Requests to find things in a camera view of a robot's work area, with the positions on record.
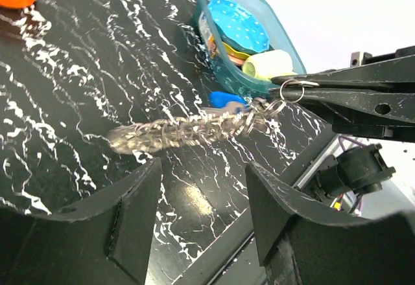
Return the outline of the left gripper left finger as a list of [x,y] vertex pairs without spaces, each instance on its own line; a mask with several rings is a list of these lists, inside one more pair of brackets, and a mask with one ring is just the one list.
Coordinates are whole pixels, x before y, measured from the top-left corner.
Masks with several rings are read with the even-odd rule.
[[50,215],[1,207],[2,284],[144,284],[161,162]]

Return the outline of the blue-headed key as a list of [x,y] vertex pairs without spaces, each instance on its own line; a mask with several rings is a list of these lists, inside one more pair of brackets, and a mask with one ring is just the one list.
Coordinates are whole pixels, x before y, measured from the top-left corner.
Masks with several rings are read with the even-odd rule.
[[238,114],[247,108],[248,103],[243,97],[231,93],[214,91],[209,95],[211,106],[206,113],[221,115],[223,113]]

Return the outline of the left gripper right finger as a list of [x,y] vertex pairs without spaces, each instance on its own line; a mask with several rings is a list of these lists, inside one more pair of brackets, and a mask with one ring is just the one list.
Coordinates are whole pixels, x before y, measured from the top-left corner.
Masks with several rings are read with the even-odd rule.
[[413,284],[414,213],[369,220],[339,212],[257,163],[246,184],[269,284]]

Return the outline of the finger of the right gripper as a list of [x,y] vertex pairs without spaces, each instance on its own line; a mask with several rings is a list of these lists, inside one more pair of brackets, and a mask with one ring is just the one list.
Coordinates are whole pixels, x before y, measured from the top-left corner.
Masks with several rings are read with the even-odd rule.
[[414,142],[413,93],[283,87],[271,89],[270,95],[311,111],[335,133]]
[[307,86],[413,86],[414,47],[378,56],[354,52],[348,68],[313,74],[289,74],[271,79],[273,84],[280,86],[289,81]]

